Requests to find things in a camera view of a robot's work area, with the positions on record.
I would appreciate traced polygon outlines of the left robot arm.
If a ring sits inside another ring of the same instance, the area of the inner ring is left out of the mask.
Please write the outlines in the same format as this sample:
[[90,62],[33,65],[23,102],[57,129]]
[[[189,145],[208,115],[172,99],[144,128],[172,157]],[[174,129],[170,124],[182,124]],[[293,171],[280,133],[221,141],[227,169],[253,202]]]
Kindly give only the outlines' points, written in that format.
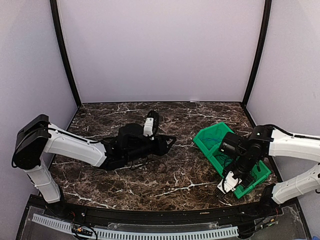
[[120,169],[135,160],[163,156],[170,151],[177,138],[158,134],[159,121],[159,114],[151,110],[144,125],[128,123],[116,136],[92,140],[57,127],[47,115],[40,114],[18,132],[11,166],[28,175],[58,217],[67,218],[71,208],[63,201],[63,193],[42,154],[65,156],[106,171]]

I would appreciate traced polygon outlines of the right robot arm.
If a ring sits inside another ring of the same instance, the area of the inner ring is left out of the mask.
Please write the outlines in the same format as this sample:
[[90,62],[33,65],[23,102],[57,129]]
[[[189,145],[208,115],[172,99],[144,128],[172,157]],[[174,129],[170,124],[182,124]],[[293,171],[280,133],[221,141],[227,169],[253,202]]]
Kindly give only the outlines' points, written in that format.
[[227,132],[218,148],[232,162],[223,171],[217,185],[217,196],[235,191],[249,180],[249,174],[258,161],[267,157],[292,157],[316,162],[310,170],[280,183],[273,183],[263,190],[255,213],[266,217],[281,204],[311,191],[320,192],[320,138],[288,132],[276,125],[257,125],[250,136]]

